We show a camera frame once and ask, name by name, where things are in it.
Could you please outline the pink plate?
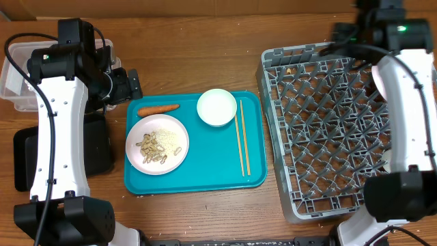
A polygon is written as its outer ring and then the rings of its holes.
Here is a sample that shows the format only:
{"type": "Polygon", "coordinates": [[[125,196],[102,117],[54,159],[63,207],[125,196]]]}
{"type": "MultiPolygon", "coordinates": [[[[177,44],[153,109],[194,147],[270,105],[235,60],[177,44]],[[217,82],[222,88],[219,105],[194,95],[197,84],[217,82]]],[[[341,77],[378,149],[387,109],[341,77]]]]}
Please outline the pink plate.
{"type": "Polygon", "coordinates": [[[126,138],[126,156],[130,164],[138,171],[149,175],[163,175],[172,172],[182,164],[188,154],[188,149],[189,136],[184,125],[176,118],[165,114],[151,115],[139,120],[130,129],[126,138]],[[144,134],[158,129],[165,129],[178,134],[182,151],[163,165],[159,163],[142,164],[143,157],[139,152],[139,147],[136,147],[135,144],[142,141],[144,134]]]}

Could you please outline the white bowl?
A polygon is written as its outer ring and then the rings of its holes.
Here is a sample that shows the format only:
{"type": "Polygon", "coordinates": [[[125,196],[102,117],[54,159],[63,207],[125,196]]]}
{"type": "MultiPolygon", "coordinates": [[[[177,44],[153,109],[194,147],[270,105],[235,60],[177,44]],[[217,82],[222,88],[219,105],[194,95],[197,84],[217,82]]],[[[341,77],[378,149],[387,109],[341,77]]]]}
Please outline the white bowl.
{"type": "Polygon", "coordinates": [[[206,124],[221,127],[236,116],[235,97],[223,89],[211,89],[204,92],[197,101],[197,114],[206,124]]]}

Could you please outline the wooden chopstick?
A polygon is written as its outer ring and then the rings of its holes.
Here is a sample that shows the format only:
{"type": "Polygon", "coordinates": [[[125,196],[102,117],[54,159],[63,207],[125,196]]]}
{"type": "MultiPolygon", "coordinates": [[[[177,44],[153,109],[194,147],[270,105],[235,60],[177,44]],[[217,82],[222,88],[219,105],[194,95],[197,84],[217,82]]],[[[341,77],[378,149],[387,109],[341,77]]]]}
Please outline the wooden chopstick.
{"type": "Polygon", "coordinates": [[[246,157],[246,169],[247,169],[248,176],[250,176],[251,175],[251,166],[250,166],[250,158],[249,158],[248,141],[247,141],[247,137],[246,137],[246,124],[245,124],[244,108],[243,108],[242,100],[240,100],[240,114],[241,114],[241,120],[242,120],[244,151],[245,151],[245,157],[246,157]]]}
{"type": "Polygon", "coordinates": [[[235,120],[235,125],[236,125],[236,137],[237,137],[238,151],[239,151],[239,157],[240,157],[240,167],[241,167],[242,176],[245,177],[244,163],[243,163],[243,157],[242,157],[242,147],[241,147],[241,140],[240,140],[240,131],[239,131],[239,125],[238,125],[238,117],[236,114],[234,116],[234,120],[235,120]]]}

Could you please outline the pink bowl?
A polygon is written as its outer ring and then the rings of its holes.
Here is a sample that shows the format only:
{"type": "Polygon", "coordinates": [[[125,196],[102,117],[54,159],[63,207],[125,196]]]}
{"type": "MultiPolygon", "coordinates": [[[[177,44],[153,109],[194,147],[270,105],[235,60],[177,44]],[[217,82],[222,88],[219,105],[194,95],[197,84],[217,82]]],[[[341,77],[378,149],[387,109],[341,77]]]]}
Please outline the pink bowl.
{"type": "Polygon", "coordinates": [[[376,86],[376,89],[379,91],[379,93],[383,97],[383,99],[386,100],[385,86],[384,86],[382,77],[380,76],[377,65],[371,67],[371,75],[373,78],[373,82],[376,86]]]}

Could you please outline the white paper cup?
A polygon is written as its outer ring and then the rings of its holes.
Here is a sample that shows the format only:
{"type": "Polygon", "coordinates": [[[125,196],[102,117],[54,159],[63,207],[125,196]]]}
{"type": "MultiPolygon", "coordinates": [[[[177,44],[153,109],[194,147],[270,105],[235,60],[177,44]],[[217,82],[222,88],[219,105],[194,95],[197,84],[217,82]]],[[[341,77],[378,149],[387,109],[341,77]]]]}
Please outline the white paper cup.
{"type": "Polygon", "coordinates": [[[384,163],[384,165],[382,166],[382,169],[386,173],[391,173],[391,166],[390,166],[390,162],[391,162],[391,150],[386,150],[382,154],[381,161],[384,163]]]}

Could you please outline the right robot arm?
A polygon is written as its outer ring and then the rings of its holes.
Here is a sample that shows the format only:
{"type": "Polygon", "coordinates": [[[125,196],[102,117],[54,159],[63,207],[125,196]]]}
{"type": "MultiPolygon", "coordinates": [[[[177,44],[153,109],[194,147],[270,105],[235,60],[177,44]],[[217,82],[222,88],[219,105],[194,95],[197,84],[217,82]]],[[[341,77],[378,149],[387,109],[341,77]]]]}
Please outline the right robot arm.
{"type": "Polygon", "coordinates": [[[436,214],[436,102],[432,31],[401,1],[357,1],[355,23],[336,23],[322,55],[372,65],[391,127],[390,172],[368,178],[365,203],[334,230],[337,245],[373,245],[392,230],[436,214]]]}

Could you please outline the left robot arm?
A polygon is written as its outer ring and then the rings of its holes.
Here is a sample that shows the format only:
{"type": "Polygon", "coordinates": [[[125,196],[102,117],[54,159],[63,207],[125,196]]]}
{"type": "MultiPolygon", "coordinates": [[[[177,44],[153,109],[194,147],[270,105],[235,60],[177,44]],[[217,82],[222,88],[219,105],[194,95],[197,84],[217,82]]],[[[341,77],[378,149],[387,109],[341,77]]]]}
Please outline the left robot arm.
{"type": "Polygon", "coordinates": [[[36,245],[147,245],[138,229],[115,219],[110,202],[93,198],[84,165],[84,117],[143,96],[136,70],[112,69],[100,31],[79,18],[58,22],[53,44],[32,52],[23,78],[38,109],[38,155],[30,200],[14,223],[36,245]]]}

